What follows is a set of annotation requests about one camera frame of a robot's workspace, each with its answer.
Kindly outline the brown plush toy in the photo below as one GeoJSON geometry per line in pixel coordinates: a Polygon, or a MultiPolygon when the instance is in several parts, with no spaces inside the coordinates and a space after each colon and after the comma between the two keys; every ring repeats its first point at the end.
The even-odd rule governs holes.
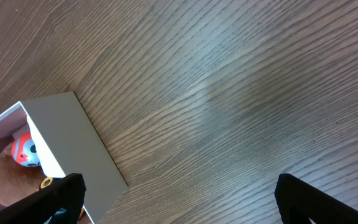
{"type": "Polygon", "coordinates": [[[8,207],[38,191],[45,174],[42,168],[25,167],[11,155],[11,144],[0,152],[0,204],[8,207]]]}

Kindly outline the white cardboard box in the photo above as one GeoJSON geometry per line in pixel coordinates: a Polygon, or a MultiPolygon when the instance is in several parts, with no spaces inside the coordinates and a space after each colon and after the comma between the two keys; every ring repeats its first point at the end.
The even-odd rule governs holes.
{"type": "Polygon", "coordinates": [[[76,95],[71,91],[18,101],[0,114],[0,139],[30,131],[27,116],[64,173],[82,174],[85,212],[92,223],[100,222],[127,184],[76,95]]]}

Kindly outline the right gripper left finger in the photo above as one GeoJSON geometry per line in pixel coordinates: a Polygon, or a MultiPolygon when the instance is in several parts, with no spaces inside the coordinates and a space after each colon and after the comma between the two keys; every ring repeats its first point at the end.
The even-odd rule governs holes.
{"type": "Polygon", "coordinates": [[[77,224],[85,200],[81,174],[72,173],[0,211],[0,224],[77,224]]]}

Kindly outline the red toy ball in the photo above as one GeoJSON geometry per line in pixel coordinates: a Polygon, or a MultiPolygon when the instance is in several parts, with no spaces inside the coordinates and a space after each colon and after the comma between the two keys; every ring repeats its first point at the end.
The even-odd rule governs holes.
{"type": "Polygon", "coordinates": [[[11,154],[13,159],[21,166],[40,166],[40,159],[37,155],[37,149],[29,131],[22,134],[13,142],[11,147],[11,154]]]}

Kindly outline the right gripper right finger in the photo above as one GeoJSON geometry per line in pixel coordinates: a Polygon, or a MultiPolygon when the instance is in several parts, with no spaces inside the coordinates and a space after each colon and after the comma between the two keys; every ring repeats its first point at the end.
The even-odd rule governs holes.
{"type": "Polygon", "coordinates": [[[284,224],[358,223],[358,211],[291,174],[280,174],[275,199],[284,224]]]}

